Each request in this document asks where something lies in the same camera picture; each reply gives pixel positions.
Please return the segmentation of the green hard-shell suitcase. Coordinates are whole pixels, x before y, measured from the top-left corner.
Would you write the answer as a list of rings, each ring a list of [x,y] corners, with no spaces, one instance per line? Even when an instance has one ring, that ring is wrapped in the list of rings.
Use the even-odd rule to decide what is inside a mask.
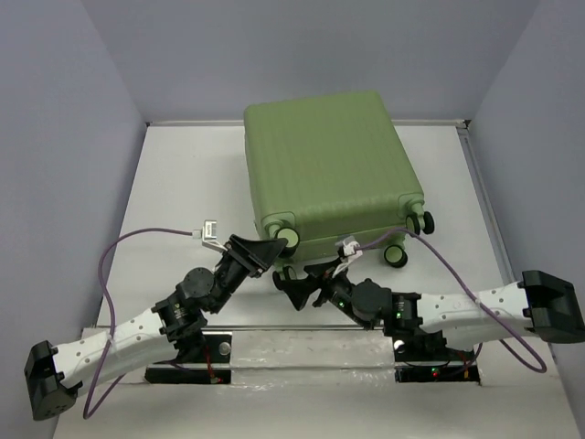
[[[432,234],[422,185],[376,91],[348,91],[249,105],[243,113],[254,224],[262,239],[286,238],[276,279],[296,264],[337,255],[352,236],[408,261],[405,232]]]

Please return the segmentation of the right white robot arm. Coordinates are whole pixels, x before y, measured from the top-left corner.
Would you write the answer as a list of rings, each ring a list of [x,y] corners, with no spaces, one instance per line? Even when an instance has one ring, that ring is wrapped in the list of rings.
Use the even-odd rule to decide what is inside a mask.
[[[365,330],[381,327],[385,336],[418,348],[424,358],[440,359],[451,350],[511,337],[538,337],[552,344],[584,340],[584,319],[573,284],[530,270],[522,278],[479,293],[401,293],[367,278],[352,283],[337,261],[307,265],[302,279],[285,267],[272,276],[296,310],[329,303]]]

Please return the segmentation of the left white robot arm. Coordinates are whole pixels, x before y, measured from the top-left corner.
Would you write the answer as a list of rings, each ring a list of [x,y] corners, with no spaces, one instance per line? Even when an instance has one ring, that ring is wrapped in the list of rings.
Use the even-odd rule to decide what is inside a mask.
[[[56,417],[80,395],[91,396],[101,383],[135,369],[196,359],[205,344],[205,316],[218,313],[247,278],[268,272],[286,246],[284,238],[253,241],[231,235],[220,245],[214,269],[189,271],[173,293],[141,314],[74,342],[34,345],[24,367],[33,419]]]

